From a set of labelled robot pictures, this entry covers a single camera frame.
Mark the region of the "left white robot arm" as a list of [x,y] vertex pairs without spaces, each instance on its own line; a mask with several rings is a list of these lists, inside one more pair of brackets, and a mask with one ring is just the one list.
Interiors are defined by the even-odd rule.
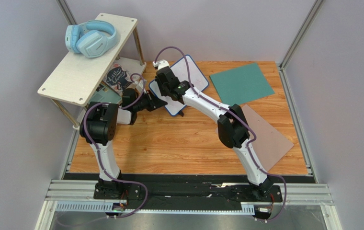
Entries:
[[115,161],[112,143],[118,119],[123,119],[127,125],[133,125],[137,112],[151,112],[168,104],[150,90],[138,93],[134,89],[126,89],[122,99],[125,103],[124,110],[116,103],[91,102],[80,125],[80,135],[94,150],[99,165],[96,196],[118,198],[124,192],[124,181]]

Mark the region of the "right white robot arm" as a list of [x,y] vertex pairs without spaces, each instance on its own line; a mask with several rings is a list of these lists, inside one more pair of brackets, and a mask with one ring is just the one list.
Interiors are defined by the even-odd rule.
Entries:
[[242,108],[237,104],[229,106],[218,102],[199,91],[189,81],[180,81],[168,65],[160,66],[156,63],[154,68],[157,70],[155,81],[160,94],[195,108],[215,121],[219,140],[236,153],[249,183],[254,185],[261,196],[269,193],[273,183],[252,146],[256,135],[250,129]]

